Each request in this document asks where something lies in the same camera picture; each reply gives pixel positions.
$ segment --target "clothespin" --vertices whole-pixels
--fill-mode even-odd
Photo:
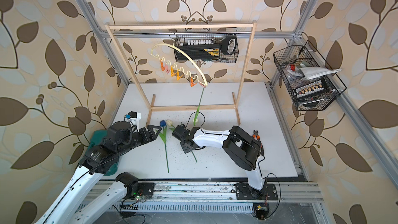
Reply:
[[[164,71],[166,67],[164,67],[162,60],[160,60],[160,66],[162,67],[162,71]]]
[[[191,87],[195,86],[196,84],[197,84],[197,82],[196,82],[196,83],[193,83],[193,78],[192,78],[192,76],[191,76]]]
[[[167,64],[166,64],[166,73],[170,73],[170,68]]]
[[[177,69],[177,80],[181,79],[181,76],[179,75],[179,70]]]

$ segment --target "towel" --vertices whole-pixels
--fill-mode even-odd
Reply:
[[[323,75],[327,75],[329,73],[340,72],[341,68],[329,70],[323,67],[302,67],[300,70],[307,79],[314,79]]]

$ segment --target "wire basket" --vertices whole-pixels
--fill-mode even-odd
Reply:
[[[347,87],[337,74],[324,75],[314,79],[299,77],[289,80],[283,71],[289,66],[299,66],[302,62],[308,63],[311,67],[319,67],[318,63],[311,55],[311,52],[317,52],[312,45],[304,46],[292,45],[276,51],[273,54],[276,68],[278,69],[287,91],[293,101],[293,105],[298,111],[323,111],[325,110]],[[325,63],[330,68],[329,63],[320,54]],[[340,85],[335,85],[331,77],[335,76]]]
[[[174,46],[194,61],[236,62],[239,54],[235,34],[177,34]],[[177,62],[187,60],[179,51],[174,50],[174,55]]]

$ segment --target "white tabletop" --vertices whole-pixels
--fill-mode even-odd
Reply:
[[[197,105],[202,87],[190,87],[189,83],[143,83],[141,84],[149,102],[156,94],[155,106]],[[203,92],[202,105],[233,104],[232,92],[237,95],[239,83],[209,83]],[[277,177],[297,177],[297,172],[290,156],[281,127],[273,109],[271,99],[263,82],[244,83],[239,102],[240,127],[250,135],[258,130],[264,146],[265,160],[260,163],[263,175],[274,173]],[[130,111],[140,112],[140,128],[144,127],[148,109],[143,102],[135,84],[130,84],[115,117],[116,121]],[[177,126],[187,124],[193,111],[153,112],[150,124],[159,125],[161,120],[170,119]],[[235,110],[201,111],[206,121],[203,129],[229,130],[237,125]],[[193,117],[188,128],[193,125]],[[199,114],[198,123],[203,122]],[[167,172],[164,143],[160,137],[153,142],[137,147],[123,155],[118,170],[112,176],[103,179],[114,179],[122,172],[129,172],[140,179],[185,179],[185,178],[237,178],[246,177],[245,171],[238,167],[223,149],[206,147],[203,150],[184,154],[180,142],[167,130]]]

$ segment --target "leaf pattern wallpaper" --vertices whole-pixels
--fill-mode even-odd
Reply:
[[[74,0],[0,0],[0,12],[2,222],[25,224],[65,187],[125,87]]]
[[[398,0],[319,0],[303,36],[339,73],[347,94],[398,157]],[[298,112],[276,85],[306,172],[336,224],[396,223],[398,192],[339,105]],[[374,186],[378,194],[369,192]]]

